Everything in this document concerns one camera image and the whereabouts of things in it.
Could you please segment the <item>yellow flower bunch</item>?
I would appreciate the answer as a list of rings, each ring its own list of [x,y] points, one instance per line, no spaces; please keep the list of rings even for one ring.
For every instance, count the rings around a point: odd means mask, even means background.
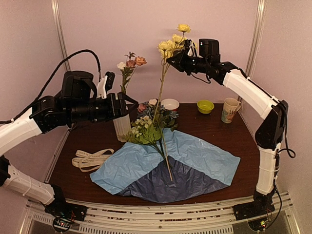
[[[178,32],[182,33],[181,36],[178,35],[178,40],[174,39],[174,36],[172,36],[171,39],[169,40],[163,40],[161,41],[157,48],[158,51],[160,52],[161,55],[161,78],[160,78],[160,90],[158,94],[158,101],[160,102],[161,97],[162,97],[162,92],[163,92],[163,85],[164,85],[164,80],[166,73],[168,72],[169,69],[169,64],[166,62],[166,59],[169,58],[170,56],[173,55],[174,51],[178,50],[181,47],[181,44],[185,40],[185,34],[190,33],[191,27],[188,24],[179,24],[177,26]],[[154,122],[153,120],[153,125],[157,132],[160,134],[160,140],[163,138],[163,133],[162,133],[162,128],[160,127],[159,124]]]

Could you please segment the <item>pink orange white flower stem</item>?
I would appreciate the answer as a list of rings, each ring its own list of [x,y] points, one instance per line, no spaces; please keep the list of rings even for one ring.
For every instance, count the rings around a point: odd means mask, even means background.
[[[136,54],[133,52],[129,52],[129,54],[126,54],[125,56],[126,61],[120,62],[117,65],[117,68],[121,71],[122,74],[122,83],[120,87],[121,92],[124,94],[126,94],[127,87],[136,69],[142,65],[147,64],[146,58],[136,56]]]

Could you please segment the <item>white green leafy flower bunch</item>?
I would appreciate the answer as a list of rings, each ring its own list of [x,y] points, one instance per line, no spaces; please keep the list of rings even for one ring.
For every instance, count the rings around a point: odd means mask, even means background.
[[[149,116],[137,118],[131,123],[131,129],[126,134],[127,142],[152,146],[169,166],[167,151],[164,145],[164,135],[160,124]]]

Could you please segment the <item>blue pink flower bunch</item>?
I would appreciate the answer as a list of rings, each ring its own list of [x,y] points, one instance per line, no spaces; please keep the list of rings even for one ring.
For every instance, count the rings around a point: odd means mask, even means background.
[[[166,110],[156,98],[139,104],[137,107],[137,117],[144,116],[149,116],[161,128],[170,128],[173,131],[178,127],[177,111]]]

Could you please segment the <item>light blue wrapping paper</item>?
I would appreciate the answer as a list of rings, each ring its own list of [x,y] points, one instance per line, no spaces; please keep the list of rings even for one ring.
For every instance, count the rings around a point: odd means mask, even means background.
[[[230,186],[240,158],[200,138],[178,130],[164,130],[167,153],[173,159]],[[152,146],[125,143],[95,172],[91,181],[115,195],[163,161]]]

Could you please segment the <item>beige printed ribbon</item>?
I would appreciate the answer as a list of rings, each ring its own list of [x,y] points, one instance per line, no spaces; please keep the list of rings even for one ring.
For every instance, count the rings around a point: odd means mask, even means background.
[[[114,153],[114,149],[104,149],[93,154],[77,150],[76,157],[72,158],[72,165],[86,173],[99,169],[102,164]]]

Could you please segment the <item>dark blue wrapping paper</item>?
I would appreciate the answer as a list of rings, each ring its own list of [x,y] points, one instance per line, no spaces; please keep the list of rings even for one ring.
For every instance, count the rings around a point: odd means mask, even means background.
[[[170,203],[212,193],[228,187],[217,179],[169,157],[172,178],[165,162],[160,162],[148,174],[118,193],[156,202]]]

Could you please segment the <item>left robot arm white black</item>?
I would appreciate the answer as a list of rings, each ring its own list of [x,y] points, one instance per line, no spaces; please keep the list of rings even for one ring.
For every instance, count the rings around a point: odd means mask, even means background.
[[[39,135],[78,122],[110,121],[128,115],[138,102],[119,92],[109,93],[115,74],[107,72],[98,85],[85,71],[64,74],[61,90],[27,107],[25,113],[0,128],[0,184],[42,203],[53,215],[66,216],[73,206],[66,202],[59,186],[40,181],[18,171],[5,157],[7,152]]]

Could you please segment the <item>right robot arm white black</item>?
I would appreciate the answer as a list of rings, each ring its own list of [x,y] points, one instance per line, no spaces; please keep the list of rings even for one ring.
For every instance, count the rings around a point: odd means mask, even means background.
[[[269,206],[266,198],[274,194],[274,182],[279,171],[279,153],[285,139],[288,104],[284,100],[270,95],[253,82],[242,69],[231,62],[222,62],[219,42],[215,39],[200,39],[199,53],[189,54],[191,42],[184,43],[184,48],[174,52],[166,59],[171,66],[187,75],[203,73],[207,79],[214,79],[220,85],[232,90],[245,100],[263,119],[255,133],[255,140],[260,151],[259,177],[250,204],[254,215],[262,214]]]

